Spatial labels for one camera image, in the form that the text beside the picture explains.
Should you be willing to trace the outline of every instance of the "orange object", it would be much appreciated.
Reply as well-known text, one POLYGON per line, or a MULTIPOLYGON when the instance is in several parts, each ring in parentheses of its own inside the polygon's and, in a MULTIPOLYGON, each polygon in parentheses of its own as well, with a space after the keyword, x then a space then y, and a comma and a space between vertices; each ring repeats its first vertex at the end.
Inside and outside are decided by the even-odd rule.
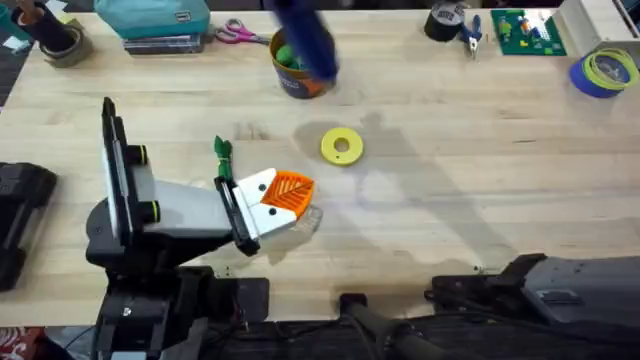
POLYGON ((313 185, 313 180, 306 176, 278 170, 261 202, 291 210, 300 219, 311 203, 313 185))

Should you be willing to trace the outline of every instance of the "tape roll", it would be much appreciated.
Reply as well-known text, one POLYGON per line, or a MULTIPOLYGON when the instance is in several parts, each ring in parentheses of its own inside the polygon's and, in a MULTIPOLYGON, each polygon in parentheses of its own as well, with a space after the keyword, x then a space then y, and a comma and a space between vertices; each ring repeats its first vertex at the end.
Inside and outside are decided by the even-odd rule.
POLYGON ((638 82, 638 69, 629 53, 602 49, 576 62, 569 69, 571 82, 583 93, 610 98, 638 82))
POLYGON ((364 143, 362 138, 352 129, 334 128, 327 131, 322 137, 320 143, 320 152, 322 156, 334 165, 351 165, 358 161, 364 152, 364 143), (345 141, 347 143, 346 151, 338 151, 336 143, 345 141))
POLYGON ((424 33, 435 41, 453 40, 462 30, 464 5, 460 2, 441 1, 431 8, 424 33))

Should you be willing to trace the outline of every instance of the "blue blurred object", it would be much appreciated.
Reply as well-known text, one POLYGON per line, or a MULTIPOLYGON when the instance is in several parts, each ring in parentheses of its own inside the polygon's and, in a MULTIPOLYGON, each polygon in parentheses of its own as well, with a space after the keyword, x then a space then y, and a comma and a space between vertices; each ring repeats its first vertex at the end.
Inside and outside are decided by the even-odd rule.
POLYGON ((269 0, 294 53, 317 80, 332 81, 338 75, 333 40, 318 13, 307 0, 269 0))

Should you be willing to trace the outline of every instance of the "teal case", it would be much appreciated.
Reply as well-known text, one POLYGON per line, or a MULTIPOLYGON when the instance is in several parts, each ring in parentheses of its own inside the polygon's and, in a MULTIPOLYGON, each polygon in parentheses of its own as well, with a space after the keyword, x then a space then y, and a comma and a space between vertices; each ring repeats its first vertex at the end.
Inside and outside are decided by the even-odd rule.
POLYGON ((96 13, 123 39, 206 33, 203 0, 95 0, 96 13))

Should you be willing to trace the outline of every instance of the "cable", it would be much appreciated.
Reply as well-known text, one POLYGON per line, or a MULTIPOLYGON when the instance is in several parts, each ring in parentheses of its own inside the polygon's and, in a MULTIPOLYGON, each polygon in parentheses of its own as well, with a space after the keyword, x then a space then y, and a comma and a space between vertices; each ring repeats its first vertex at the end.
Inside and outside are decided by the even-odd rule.
MULTIPOLYGON (((430 296, 427 296, 426 298, 428 300, 433 300, 433 297, 430 297, 430 296)), ((543 333, 547 333, 547 334, 550 334, 550 335, 569 338, 569 339, 573 339, 573 340, 597 342, 597 343, 601 343, 601 344, 605 344, 605 345, 614 345, 614 346, 633 346, 633 347, 638 347, 638 342, 637 341, 636 342, 619 341, 619 340, 613 340, 613 339, 609 339, 609 338, 600 338, 600 337, 594 337, 594 336, 588 336, 588 335, 580 335, 580 334, 570 333, 570 332, 567 332, 567 331, 564 331, 564 330, 554 329, 553 327, 551 327, 549 325, 541 325, 541 324, 536 324, 536 323, 532 323, 532 322, 529 322, 529 321, 511 319, 511 318, 508 318, 508 317, 496 315, 496 314, 485 312, 485 311, 444 312, 444 313, 438 313, 438 314, 433 314, 433 315, 427 315, 427 316, 423 316, 423 317, 420 317, 420 318, 414 318, 414 319, 411 319, 411 321, 436 319, 436 318, 440 318, 440 317, 472 317, 472 316, 483 317, 485 319, 490 319, 490 320, 494 320, 494 321, 500 321, 500 322, 504 322, 504 323, 507 323, 507 324, 510 324, 510 325, 513 325, 513 326, 526 328, 526 329, 529 329, 529 330, 532 330, 532 331, 543 332, 543 333)))
POLYGON ((379 356, 380 358, 383 358, 381 353, 376 355, 376 351, 371 345, 369 338, 367 338, 367 334, 365 334, 364 329, 362 328, 362 325, 360 325, 358 320, 356 320, 355 318, 349 315, 343 315, 342 318, 347 320, 356 329, 356 332, 360 336, 360 340, 362 341, 362 344, 367 349, 367 353, 369 354, 369 358, 371 360, 378 360, 379 356))
POLYGON ((339 325, 340 321, 336 320, 336 321, 331 321, 331 322, 327 322, 327 323, 323 323, 323 324, 319 324, 319 325, 313 325, 313 326, 309 326, 305 329, 302 330, 298 330, 294 333, 291 334, 284 334, 279 328, 278 328, 278 324, 275 323, 275 327, 276 327, 276 336, 275 337, 266 337, 266 336, 237 336, 234 337, 233 340, 236 341, 246 341, 246 342, 259 342, 259 341, 264 341, 264 342, 283 342, 283 341, 291 341, 291 340, 295 340, 297 338, 300 338, 304 335, 308 335, 308 334, 312 334, 312 333, 316 333, 318 331, 324 330, 324 329, 328 329, 330 327, 339 325))
POLYGON ((95 325, 91 325, 88 328, 82 330, 78 335, 76 335, 73 339, 71 339, 71 341, 69 341, 67 345, 64 346, 63 349, 65 350, 69 349, 69 346, 71 346, 74 342, 76 342, 78 339, 80 339, 84 334, 88 333, 94 327, 95 325))

